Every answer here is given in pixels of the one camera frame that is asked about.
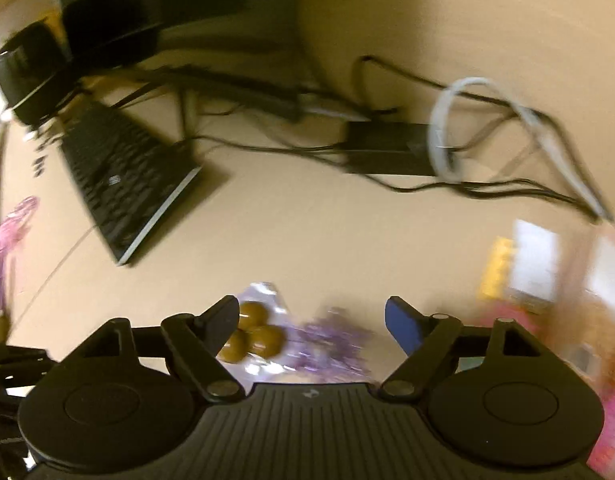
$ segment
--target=purple ribbon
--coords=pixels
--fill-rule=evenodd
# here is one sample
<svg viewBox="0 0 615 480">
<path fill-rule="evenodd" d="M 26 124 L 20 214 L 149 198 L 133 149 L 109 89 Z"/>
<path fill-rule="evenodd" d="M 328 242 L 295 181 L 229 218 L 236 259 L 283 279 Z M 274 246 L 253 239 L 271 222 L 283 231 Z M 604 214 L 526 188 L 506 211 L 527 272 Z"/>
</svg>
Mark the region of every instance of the purple ribbon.
<svg viewBox="0 0 615 480">
<path fill-rule="evenodd" d="M 27 197 L 20 202 L 14 211 L 9 213 L 0 225 L 0 316 L 6 313 L 6 265 L 7 257 L 14 252 L 16 246 L 23 240 L 30 230 L 29 222 L 38 209 L 38 198 Z M 15 259 L 12 254 L 11 262 L 12 278 L 14 279 Z"/>
<path fill-rule="evenodd" d="M 359 353 L 370 332 L 354 325 L 342 309 L 294 330 L 297 372 L 308 372 L 316 383 L 371 381 Z"/>
</svg>

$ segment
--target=keyboard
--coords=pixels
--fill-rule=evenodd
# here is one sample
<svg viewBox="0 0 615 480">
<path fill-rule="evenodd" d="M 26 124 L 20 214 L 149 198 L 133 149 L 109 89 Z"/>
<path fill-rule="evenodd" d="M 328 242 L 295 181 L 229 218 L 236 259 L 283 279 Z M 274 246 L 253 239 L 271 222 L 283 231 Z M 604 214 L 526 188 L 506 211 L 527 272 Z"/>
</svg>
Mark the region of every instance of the keyboard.
<svg viewBox="0 0 615 480">
<path fill-rule="evenodd" d="M 63 155 L 119 265 L 126 264 L 200 168 L 115 108 L 87 100 L 65 127 Z"/>
</svg>

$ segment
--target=desk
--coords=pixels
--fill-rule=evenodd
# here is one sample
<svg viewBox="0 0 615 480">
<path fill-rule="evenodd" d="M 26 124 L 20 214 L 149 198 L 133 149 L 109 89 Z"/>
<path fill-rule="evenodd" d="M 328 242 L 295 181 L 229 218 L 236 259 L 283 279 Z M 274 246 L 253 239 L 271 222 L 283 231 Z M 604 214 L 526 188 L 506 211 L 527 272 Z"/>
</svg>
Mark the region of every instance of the desk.
<svg viewBox="0 0 615 480">
<path fill-rule="evenodd" d="M 345 88 L 353 56 L 366 52 L 448 81 L 494 76 L 565 121 L 615 206 L 615 0 L 416 2 L 306 1 L 310 42 L 338 86 Z M 604 36 L 611 28 L 613 38 Z M 425 108 L 431 102 L 430 94 L 393 80 L 379 79 L 375 88 L 380 103 L 405 100 Z M 115 89 L 107 99 L 126 92 Z M 164 136 L 178 135 L 173 96 L 130 110 Z M 411 117 L 419 113 L 413 107 Z M 466 131 L 483 120 L 471 108 L 457 118 Z M 335 140 L 339 127 L 310 118 L 297 127 L 297 138 Z M 215 120 L 205 132 L 265 142 L 239 115 Z M 91 231 L 60 154 L 51 148 L 46 173 L 33 180 L 37 155 L 21 137 L 13 126 L 2 210 L 29 194 L 41 206 L 19 258 L 22 292 L 11 343 L 47 348 L 56 359 L 110 317 L 155 324 L 176 312 L 199 313 L 259 280 L 278 286 L 298 322 L 341 306 L 388 341 L 383 307 L 391 295 L 426 313 L 468 316 L 492 242 L 511 235 L 516 218 L 557 231 L 566 244 L 587 227 L 571 209 L 537 200 L 478 202 L 447 190 L 394 194 L 308 160 L 220 149 L 211 152 L 202 184 L 162 225 L 159 239 L 133 267 L 117 268 Z M 497 150 L 477 173 L 498 167 L 511 148 L 503 143 Z M 382 378 L 401 358 L 386 343 L 371 357 L 374 375 Z"/>
</svg>

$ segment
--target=black power brick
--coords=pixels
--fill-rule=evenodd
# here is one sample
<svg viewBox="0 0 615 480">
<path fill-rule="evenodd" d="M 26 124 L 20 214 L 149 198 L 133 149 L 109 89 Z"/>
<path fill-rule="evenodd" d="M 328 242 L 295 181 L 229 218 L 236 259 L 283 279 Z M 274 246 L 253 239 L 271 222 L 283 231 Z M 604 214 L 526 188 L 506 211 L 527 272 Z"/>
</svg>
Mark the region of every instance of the black power brick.
<svg viewBox="0 0 615 480">
<path fill-rule="evenodd" d="M 434 176 L 427 124 L 351 122 L 341 151 L 350 173 Z"/>
</svg>

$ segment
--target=white cable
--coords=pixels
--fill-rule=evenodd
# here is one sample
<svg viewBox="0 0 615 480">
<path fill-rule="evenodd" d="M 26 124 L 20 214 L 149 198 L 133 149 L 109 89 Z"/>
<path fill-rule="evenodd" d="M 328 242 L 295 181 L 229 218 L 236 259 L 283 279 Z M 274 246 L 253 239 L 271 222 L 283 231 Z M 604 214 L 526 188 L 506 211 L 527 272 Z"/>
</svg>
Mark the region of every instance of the white cable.
<svg viewBox="0 0 615 480">
<path fill-rule="evenodd" d="M 447 117 L 456 96 L 468 86 L 474 85 L 487 86 L 507 101 L 516 115 L 521 118 L 527 131 L 537 140 L 537 143 L 572 189 L 587 202 L 597 215 L 601 218 L 607 218 L 607 213 L 603 206 L 573 170 L 572 165 L 565 159 L 561 148 L 555 143 L 553 137 L 545 132 L 543 124 L 537 115 L 511 98 L 494 81 L 484 77 L 466 77 L 455 81 L 441 93 L 434 105 L 430 126 L 428 127 L 428 152 L 430 153 L 431 165 L 438 178 L 444 182 L 454 184 L 464 180 L 459 165 L 451 162 L 449 159 L 450 148 L 447 140 Z"/>
</svg>

